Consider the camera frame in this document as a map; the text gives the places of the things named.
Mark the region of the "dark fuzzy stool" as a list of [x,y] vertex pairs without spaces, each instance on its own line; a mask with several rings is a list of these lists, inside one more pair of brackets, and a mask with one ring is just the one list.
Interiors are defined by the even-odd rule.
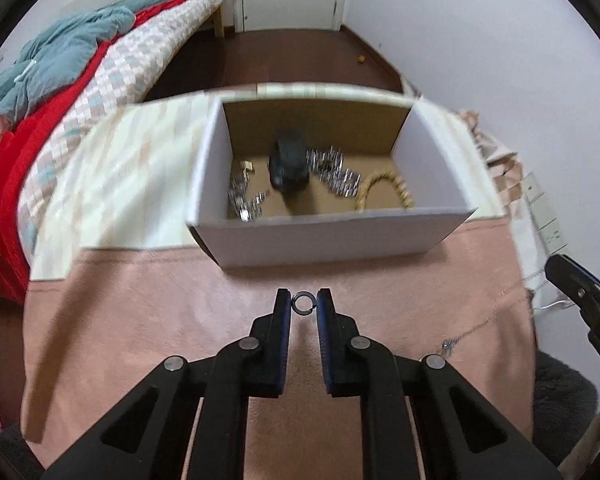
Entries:
[[532,443],[553,465],[583,437],[597,405],[592,382],[554,356],[536,352]]

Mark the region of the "pink suede cloth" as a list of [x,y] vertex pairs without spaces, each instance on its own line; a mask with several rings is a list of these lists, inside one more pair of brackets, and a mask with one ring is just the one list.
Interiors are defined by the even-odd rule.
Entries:
[[34,281],[23,315],[21,429],[43,465],[167,356],[213,356],[271,312],[276,292],[332,292],[336,309],[398,356],[452,342],[451,364],[532,433],[535,341],[504,220],[464,224],[422,255],[222,271],[199,248],[86,250]]

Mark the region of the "checkered beige cloth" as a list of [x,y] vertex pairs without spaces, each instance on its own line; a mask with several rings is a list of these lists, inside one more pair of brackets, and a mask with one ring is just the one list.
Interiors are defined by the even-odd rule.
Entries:
[[524,195],[524,168],[518,154],[480,128],[479,113],[475,110],[461,110],[458,116],[469,129],[503,206],[508,208],[512,203],[521,200]]

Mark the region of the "red blanket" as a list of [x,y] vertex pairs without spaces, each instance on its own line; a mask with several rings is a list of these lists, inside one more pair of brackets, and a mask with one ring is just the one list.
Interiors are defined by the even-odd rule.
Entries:
[[[150,18],[153,10],[164,10],[175,1],[159,3],[136,14],[136,27]],[[29,266],[17,233],[16,211],[22,182],[50,133],[59,124],[94,75],[107,49],[119,38],[98,45],[91,62],[74,84],[58,90],[27,117],[9,125],[0,116],[0,297],[20,304],[29,283]]]

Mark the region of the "striped cream cloth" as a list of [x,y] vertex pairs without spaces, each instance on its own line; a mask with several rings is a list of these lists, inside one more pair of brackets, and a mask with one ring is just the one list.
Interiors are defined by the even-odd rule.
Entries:
[[[186,223],[194,166],[215,100],[378,96],[434,104],[345,84],[260,84],[252,90],[195,92],[115,110],[91,128],[57,181],[38,231],[31,280],[63,280],[73,260],[90,249],[193,247],[215,263]],[[467,126],[457,114],[437,107],[451,117],[446,144],[478,202],[458,228],[503,217],[502,202]]]

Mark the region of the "white cardboard box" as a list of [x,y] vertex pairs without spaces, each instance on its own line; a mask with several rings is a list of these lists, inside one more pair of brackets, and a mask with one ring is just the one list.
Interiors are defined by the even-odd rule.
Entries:
[[[221,268],[319,263],[428,252],[478,207],[446,144],[452,120],[423,99],[266,98],[215,100],[193,171],[186,223]],[[268,175],[279,131],[297,128],[306,146],[340,151],[363,182],[391,170],[363,208],[312,177],[282,194]],[[240,168],[243,160],[253,170]]]

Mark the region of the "black watch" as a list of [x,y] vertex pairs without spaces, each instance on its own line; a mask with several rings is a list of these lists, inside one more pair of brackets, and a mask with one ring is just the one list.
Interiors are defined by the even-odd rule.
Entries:
[[274,190],[296,194],[309,185],[308,147],[300,129],[279,131],[268,158],[268,175]]

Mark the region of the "checkered bed quilt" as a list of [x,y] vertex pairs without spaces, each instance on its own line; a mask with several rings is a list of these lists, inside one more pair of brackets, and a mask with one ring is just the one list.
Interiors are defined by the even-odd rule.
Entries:
[[140,102],[175,53],[224,0],[172,1],[118,39],[68,112],[50,133],[20,188],[17,233],[24,258],[35,251],[48,202],[74,151],[96,122],[120,106]]

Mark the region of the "teal blanket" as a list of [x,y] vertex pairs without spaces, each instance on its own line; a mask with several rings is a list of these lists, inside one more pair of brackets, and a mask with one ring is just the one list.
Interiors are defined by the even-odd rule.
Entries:
[[47,27],[0,73],[0,116],[9,125],[23,120],[52,94],[74,84],[99,44],[129,32],[137,13],[168,1],[120,0]]

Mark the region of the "white wall socket strip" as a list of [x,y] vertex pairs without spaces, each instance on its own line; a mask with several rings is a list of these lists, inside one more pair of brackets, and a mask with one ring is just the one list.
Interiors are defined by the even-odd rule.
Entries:
[[556,211],[550,203],[547,192],[543,190],[532,171],[522,179],[522,190],[546,254],[552,256],[565,252],[568,242],[560,227]]

